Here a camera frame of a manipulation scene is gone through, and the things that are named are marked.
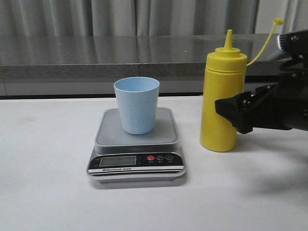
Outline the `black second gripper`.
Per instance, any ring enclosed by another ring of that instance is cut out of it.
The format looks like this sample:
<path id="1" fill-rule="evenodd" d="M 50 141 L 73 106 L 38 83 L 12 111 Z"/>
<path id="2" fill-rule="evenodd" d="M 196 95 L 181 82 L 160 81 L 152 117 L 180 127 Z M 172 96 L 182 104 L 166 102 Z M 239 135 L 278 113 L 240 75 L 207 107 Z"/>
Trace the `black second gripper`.
<path id="1" fill-rule="evenodd" d="M 254 128 L 308 129 L 308 31 L 298 30 L 277 37 L 281 55 L 279 82 L 215 101 L 216 113 L 241 134 Z"/>

